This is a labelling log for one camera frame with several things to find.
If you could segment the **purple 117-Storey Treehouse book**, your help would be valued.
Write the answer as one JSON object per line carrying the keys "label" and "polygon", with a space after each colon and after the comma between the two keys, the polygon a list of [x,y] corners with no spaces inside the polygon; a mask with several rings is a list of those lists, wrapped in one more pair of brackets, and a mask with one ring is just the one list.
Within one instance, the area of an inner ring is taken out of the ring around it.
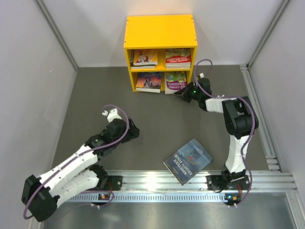
{"label": "purple 117-Storey Treehouse book", "polygon": [[186,72],[165,72],[165,94],[175,92],[187,86]]}

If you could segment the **blue Jane Eyre book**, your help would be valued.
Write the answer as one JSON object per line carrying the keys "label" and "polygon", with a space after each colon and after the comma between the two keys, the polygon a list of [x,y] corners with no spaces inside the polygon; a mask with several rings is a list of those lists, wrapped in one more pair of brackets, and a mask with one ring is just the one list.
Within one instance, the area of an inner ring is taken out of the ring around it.
{"label": "blue Jane Eyre book", "polygon": [[162,76],[162,72],[138,73],[136,90],[141,92],[160,93]]}

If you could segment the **red 13-Storey Treehouse book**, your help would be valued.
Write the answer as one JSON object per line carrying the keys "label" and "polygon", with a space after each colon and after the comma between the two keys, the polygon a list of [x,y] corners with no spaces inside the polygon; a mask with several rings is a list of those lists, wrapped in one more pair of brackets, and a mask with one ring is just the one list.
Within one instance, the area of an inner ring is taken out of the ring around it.
{"label": "red 13-Storey Treehouse book", "polygon": [[165,62],[168,64],[191,62],[190,49],[189,48],[166,49]]}

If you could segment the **Roald Dahl Charlie book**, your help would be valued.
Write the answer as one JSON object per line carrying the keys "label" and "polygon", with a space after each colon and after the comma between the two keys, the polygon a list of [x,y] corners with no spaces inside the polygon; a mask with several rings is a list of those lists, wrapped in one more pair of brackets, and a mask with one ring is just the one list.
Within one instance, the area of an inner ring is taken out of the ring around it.
{"label": "Roald Dahl Charlie book", "polygon": [[156,49],[133,50],[132,64],[134,66],[157,65],[158,64],[157,50]]}

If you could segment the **dark blue Nineteen Eighty-Four book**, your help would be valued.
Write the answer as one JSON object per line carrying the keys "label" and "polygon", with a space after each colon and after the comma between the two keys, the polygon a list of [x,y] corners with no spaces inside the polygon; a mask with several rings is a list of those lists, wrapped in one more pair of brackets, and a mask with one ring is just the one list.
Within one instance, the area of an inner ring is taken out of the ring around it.
{"label": "dark blue Nineteen Eighty-Four book", "polygon": [[203,145],[193,138],[179,148],[163,164],[183,186],[213,161]]}

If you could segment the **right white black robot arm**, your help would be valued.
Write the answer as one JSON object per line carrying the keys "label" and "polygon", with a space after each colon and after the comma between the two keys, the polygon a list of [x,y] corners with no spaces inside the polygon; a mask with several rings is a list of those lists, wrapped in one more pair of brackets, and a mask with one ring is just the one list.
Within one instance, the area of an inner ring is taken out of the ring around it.
{"label": "right white black robot arm", "polygon": [[221,175],[208,178],[209,190],[221,192],[224,189],[234,189],[249,181],[246,175],[246,153],[259,122],[251,102],[247,96],[214,96],[210,81],[200,78],[189,83],[174,95],[186,102],[196,100],[199,107],[206,112],[224,115],[225,128],[230,136],[229,154]]}

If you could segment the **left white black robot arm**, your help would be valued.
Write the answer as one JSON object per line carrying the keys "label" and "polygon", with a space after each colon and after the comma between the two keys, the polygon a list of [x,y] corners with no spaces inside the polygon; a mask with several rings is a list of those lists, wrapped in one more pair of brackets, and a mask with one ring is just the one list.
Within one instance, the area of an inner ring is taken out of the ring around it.
{"label": "left white black robot arm", "polygon": [[21,200],[38,222],[47,220],[71,197],[88,189],[104,189],[108,173],[97,162],[119,144],[140,135],[131,118],[115,118],[99,134],[91,136],[80,149],[50,171],[26,178]]}

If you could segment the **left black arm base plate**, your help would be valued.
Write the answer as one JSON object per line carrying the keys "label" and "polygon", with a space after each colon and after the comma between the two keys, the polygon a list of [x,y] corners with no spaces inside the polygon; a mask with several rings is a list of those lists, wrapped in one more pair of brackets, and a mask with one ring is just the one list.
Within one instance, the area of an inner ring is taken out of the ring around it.
{"label": "left black arm base plate", "polygon": [[108,176],[98,182],[95,190],[120,191],[122,188],[122,176]]}

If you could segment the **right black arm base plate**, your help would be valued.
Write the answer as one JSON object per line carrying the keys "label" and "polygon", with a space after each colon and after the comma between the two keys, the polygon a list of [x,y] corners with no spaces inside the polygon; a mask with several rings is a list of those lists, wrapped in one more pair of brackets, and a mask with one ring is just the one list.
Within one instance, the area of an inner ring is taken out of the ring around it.
{"label": "right black arm base plate", "polygon": [[208,190],[220,193],[228,190],[247,190],[250,186],[250,180],[247,175],[243,179],[228,182],[221,175],[210,175],[206,177]]}

